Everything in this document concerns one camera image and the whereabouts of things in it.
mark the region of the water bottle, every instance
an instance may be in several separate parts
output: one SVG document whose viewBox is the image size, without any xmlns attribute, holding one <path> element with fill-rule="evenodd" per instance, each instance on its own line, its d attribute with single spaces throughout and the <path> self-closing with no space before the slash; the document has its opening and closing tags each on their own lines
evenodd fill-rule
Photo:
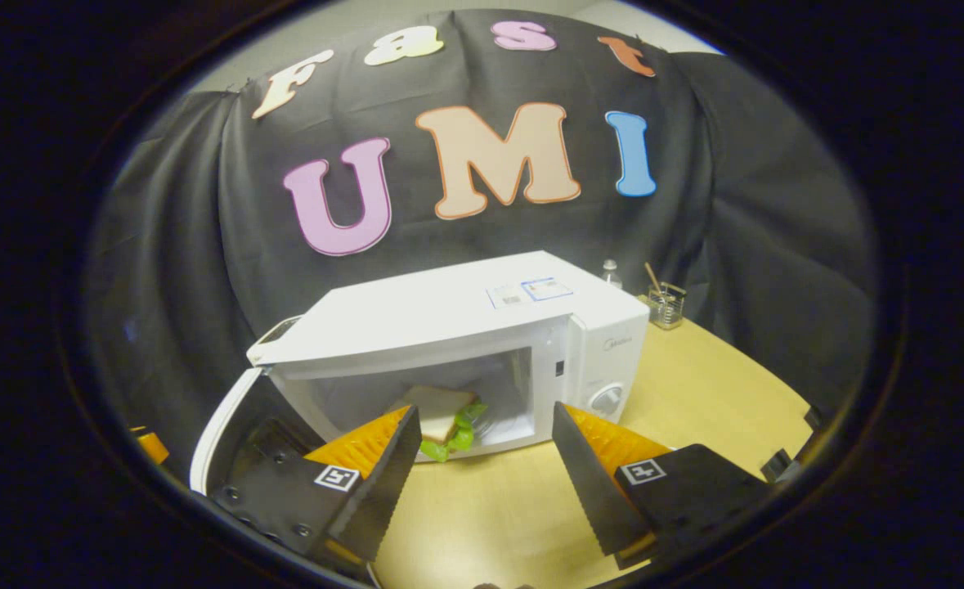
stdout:
<svg viewBox="0 0 964 589">
<path fill-rule="evenodd" d="M 605 271 L 602 272 L 602 280 L 622 290 L 623 280 L 620 280 L 620 275 L 616 273 L 616 260 L 605 260 L 602 269 Z"/>
</svg>

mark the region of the black cloth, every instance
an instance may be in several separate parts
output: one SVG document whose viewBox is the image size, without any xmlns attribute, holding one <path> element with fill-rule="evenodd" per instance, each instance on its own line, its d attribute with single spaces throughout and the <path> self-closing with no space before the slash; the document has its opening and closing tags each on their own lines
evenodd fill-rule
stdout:
<svg viewBox="0 0 964 589">
<path fill-rule="evenodd" d="M 543 25 L 558 47 L 512 52 L 492 24 Z M 437 27 L 429 56 L 367 66 L 373 41 Z M 642 50 L 657 77 L 617 62 L 597 37 Z M 404 272 L 527 250 L 580 268 L 620 265 L 645 290 L 643 262 L 688 290 L 686 316 L 727 340 L 824 414 L 863 375 L 873 330 L 873 235 L 862 197 L 811 127 L 725 56 L 668 53 L 590 24 L 521 11 L 438 12 L 393 21 L 332 48 L 288 104 L 261 119 L 270 74 L 238 91 L 192 93 L 135 146 L 105 198 L 86 271 L 86 332 L 101 378 L 131 426 L 151 425 L 184 477 L 194 445 L 246 349 L 328 290 Z M 559 204 L 522 197 L 443 220 L 426 110 L 466 105 L 501 137 L 529 101 L 563 106 L 564 144 L 582 194 Z M 649 197 L 617 194 L 621 162 L 604 115 L 645 117 Z M 288 171 L 328 160 L 336 223 L 361 216 L 348 146 L 387 137 L 388 234 L 332 257 L 298 225 Z M 479 191 L 485 184 L 475 178 Z"/>
</svg>

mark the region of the microwave dial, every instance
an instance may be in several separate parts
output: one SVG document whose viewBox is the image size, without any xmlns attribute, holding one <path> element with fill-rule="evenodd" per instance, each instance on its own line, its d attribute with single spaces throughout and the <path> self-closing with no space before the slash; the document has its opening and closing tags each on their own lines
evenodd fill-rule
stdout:
<svg viewBox="0 0 964 589">
<path fill-rule="evenodd" d="M 590 398 L 590 409 L 611 415 L 619 409 L 621 400 L 623 400 L 623 387 L 619 383 L 613 383 L 594 393 Z"/>
</svg>

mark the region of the lettuce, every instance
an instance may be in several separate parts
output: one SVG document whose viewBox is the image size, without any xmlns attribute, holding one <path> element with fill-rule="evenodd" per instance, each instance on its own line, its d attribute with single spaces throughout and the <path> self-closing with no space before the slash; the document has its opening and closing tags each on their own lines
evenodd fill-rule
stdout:
<svg viewBox="0 0 964 589">
<path fill-rule="evenodd" d="M 471 405 L 463 407 L 456 412 L 456 431 L 452 433 L 448 443 L 437 444 L 430 440 L 423 440 L 419 443 L 419 451 L 424 452 L 435 462 L 445 462 L 449 459 L 451 452 L 470 450 L 471 444 L 474 444 L 474 421 L 485 413 L 486 409 L 489 409 L 489 406 L 480 402 L 472 402 Z"/>
</svg>

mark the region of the bread slice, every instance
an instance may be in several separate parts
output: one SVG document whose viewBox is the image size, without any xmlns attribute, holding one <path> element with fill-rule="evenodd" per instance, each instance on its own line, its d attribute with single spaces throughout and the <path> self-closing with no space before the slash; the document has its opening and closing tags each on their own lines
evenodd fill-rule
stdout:
<svg viewBox="0 0 964 589">
<path fill-rule="evenodd" d="M 419 433 L 423 439 L 436 444 L 448 443 L 456 430 L 456 413 L 478 400 L 475 393 L 453 391 L 417 384 L 398 399 L 388 411 L 415 405 L 419 409 Z"/>
</svg>

